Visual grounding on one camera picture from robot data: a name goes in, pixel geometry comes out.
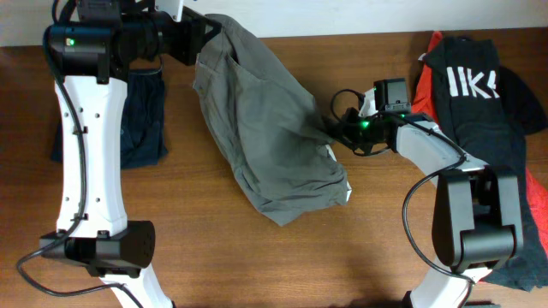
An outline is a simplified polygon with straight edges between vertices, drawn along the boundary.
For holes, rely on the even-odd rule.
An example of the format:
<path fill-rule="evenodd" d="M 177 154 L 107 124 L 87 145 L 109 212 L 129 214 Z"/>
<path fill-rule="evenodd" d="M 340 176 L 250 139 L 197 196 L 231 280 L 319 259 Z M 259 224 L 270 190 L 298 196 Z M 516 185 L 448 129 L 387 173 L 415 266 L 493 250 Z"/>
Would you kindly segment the grey cargo shorts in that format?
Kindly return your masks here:
<path fill-rule="evenodd" d="M 205 123 L 255 210 L 279 226 L 346 205 L 346 169 L 315 97 L 256 36 L 227 15 L 199 53 L 194 90 Z"/>

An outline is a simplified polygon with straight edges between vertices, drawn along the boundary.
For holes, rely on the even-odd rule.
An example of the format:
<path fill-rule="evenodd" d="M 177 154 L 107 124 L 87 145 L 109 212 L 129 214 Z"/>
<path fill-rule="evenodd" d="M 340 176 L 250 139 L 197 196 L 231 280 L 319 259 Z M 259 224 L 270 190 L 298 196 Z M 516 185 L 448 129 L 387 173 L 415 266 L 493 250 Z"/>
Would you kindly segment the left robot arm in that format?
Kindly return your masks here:
<path fill-rule="evenodd" d="M 63 125 L 63 201 L 42 256 L 84 268 L 124 307 L 170 307 L 153 267 L 155 228 L 131 221 L 121 189 L 121 125 L 131 63 L 192 65 L 221 31 L 180 1 L 74 0 L 45 33 Z"/>

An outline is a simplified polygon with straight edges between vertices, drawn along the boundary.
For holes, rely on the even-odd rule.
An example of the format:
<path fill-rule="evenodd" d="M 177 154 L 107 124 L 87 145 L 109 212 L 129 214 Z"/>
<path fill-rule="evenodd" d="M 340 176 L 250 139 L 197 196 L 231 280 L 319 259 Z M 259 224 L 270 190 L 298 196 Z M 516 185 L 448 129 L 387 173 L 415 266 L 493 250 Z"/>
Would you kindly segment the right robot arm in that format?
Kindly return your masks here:
<path fill-rule="evenodd" d="M 516 175 L 467 153 L 430 116 L 414 113 L 403 79 L 378 80 L 372 89 L 354 95 L 357 107 L 324 118 L 327 133 L 356 156 L 393 151 L 424 174 L 403 200 L 402 225 L 429 270 L 406 292 L 402 306 L 468 307 L 474 286 L 522 250 Z M 427 182 L 436 187 L 433 260 L 416 244 L 408 222 L 410 200 Z"/>

